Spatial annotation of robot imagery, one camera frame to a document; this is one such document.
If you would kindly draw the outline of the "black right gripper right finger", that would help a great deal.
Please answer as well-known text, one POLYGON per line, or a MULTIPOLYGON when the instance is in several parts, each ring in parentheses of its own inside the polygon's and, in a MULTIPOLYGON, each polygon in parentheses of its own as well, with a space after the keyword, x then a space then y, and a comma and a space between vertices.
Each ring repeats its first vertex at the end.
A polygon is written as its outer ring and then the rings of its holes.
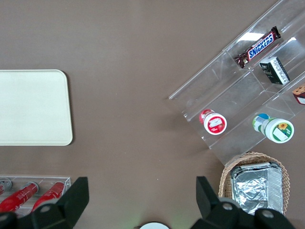
POLYGON ((254 216, 233 202, 220 200, 206 177, 196 178, 196 201, 202 217, 194 229, 254 229, 254 216))

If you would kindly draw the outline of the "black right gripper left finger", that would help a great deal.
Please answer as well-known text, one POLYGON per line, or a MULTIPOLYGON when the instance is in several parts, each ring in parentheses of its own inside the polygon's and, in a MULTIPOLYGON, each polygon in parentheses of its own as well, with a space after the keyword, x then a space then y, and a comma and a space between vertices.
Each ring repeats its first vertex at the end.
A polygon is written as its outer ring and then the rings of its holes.
POLYGON ((42 202, 32 213, 35 229, 72 229, 89 203, 87 177, 79 177, 60 198, 42 202))

